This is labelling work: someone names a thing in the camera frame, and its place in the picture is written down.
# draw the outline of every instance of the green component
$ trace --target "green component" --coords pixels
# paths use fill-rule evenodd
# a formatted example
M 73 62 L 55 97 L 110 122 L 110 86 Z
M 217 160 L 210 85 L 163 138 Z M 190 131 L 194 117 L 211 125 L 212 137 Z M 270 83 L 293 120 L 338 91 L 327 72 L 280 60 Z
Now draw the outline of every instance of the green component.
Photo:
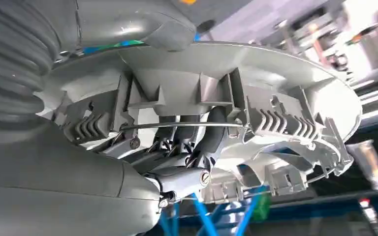
M 270 197 L 270 193 L 265 193 L 261 195 L 256 207 L 253 210 L 253 221 L 264 221 L 267 219 L 271 204 Z

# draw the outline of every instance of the blue support leg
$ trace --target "blue support leg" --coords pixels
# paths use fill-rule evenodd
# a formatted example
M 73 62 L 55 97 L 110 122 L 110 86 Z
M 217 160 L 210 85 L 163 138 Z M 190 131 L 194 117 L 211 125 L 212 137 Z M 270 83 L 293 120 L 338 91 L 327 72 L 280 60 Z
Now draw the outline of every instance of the blue support leg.
M 263 191 L 266 190 L 266 188 L 267 188 L 267 186 L 262 185 L 257 189 L 256 192 L 257 193 L 263 192 Z M 249 207 L 247 208 L 247 211 L 244 214 L 243 220 L 238 224 L 238 229 L 237 229 L 237 232 L 235 234 L 236 236 L 243 236 L 244 235 L 244 231 L 246 230 L 247 225 L 249 224 L 250 218 L 251 218 L 251 216 L 253 215 L 253 212 L 254 212 L 254 208 L 257 206 L 258 201 L 260 200 L 260 197 L 261 197 L 261 195 L 256 195 L 256 196 L 252 197 L 252 202 L 250 203 Z
M 164 213 L 164 211 L 161 212 L 160 220 L 158 221 L 163 228 L 164 235 L 166 236 L 172 236 L 172 231 L 169 228 L 169 224 L 167 223 L 167 216 Z
M 196 209 L 199 212 L 199 217 L 201 218 L 205 230 L 208 233 L 209 236 L 218 236 L 217 230 L 214 227 L 214 224 L 212 223 L 212 220 L 206 215 L 208 212 L 206 210 L 206 207 L 203 203 L 200 203 L 198 201 L 198 198 L 194 193 L 192 193 L 192 197 L 194 198 L 193 204 L 195 205 Z
M 215 207 L 214 211 L 208 215 L 208 217 L 211 219 L 212 223 L 215 224 L 222 216 L 222 213 L 224 212 L 225 208 L 228 206 L 228 203 L 219 204 L 217 207 Z M 196 236 L 203 236 L 205 235 L 205 226 L 202 226 Z
M 179 203 L 173 205 L 172 235 L 179 236 Z

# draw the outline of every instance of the metal bolt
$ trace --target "metal bolt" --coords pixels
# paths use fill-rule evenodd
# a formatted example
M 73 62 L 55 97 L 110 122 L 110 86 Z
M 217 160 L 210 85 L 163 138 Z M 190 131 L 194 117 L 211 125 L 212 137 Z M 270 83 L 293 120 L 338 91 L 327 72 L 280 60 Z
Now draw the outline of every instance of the metal bolt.
M 201 174 L 201 184 L 206 186 L 211 181 L 211 175 L 208 171 L 205 171 Z
M 161 199 L 160 202 L 158 203 L 159 208 L 165 208 L 168 205 L 169 205 L 169 201 L 167 199 Z
M 129 147 L 130 147 L 132 150 L 139 148 L 140 145 L 141 145 L 141 141 L 140 141 L 140 139 L 137 138 L 137 137 L 131 139 L 131 141 L 129 142 Z

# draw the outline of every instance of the metal rod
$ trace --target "metal rod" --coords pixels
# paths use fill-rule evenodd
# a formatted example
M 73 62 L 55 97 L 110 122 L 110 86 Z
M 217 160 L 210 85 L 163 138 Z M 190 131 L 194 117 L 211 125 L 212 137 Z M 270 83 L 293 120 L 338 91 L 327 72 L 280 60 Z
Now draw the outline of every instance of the metal rod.
M 332 172 L 334 172 L 334 170 L 335 170 L 335 169 L 333 168 L 333 169 L 327 171 L 327 175 L 329 175 L 329 174 L 331 174 Z M 312 179 L 306 181 L 305 183 L 306 183 L 306 184 L 308 184 L 308 183 L 313 183 L 313 182 L 318 181 L 318 180 L 320 180 L 320 179 L 322 179 L 322 178 L 324 178 L 324 177 L 325 177 L 325 174 L 321 174 L 321 175 L 319 175 L 319 176 L 317 176 L 317 177 L 315 177 L 315 178 L 312 178 Z
M 182 127 L 182 126 L 220 126 L 220 127 L 243 127 L 242 124 L 226 123 L 226 122 L 166 122 L 153 124 L 138 124 L 133 126 L 123 126 L 119 131 L 131 129 L 150 129 L 163 127 Z

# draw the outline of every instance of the orange object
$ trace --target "orange object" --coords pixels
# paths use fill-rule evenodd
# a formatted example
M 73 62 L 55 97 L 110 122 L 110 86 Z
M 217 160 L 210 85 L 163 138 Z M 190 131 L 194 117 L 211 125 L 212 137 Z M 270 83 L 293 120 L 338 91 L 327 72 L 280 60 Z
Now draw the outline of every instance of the orange object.
M 192 5 L 196 2 L 196 0 L 180 0 L 180 2 L 186 3 L 187 5 Z

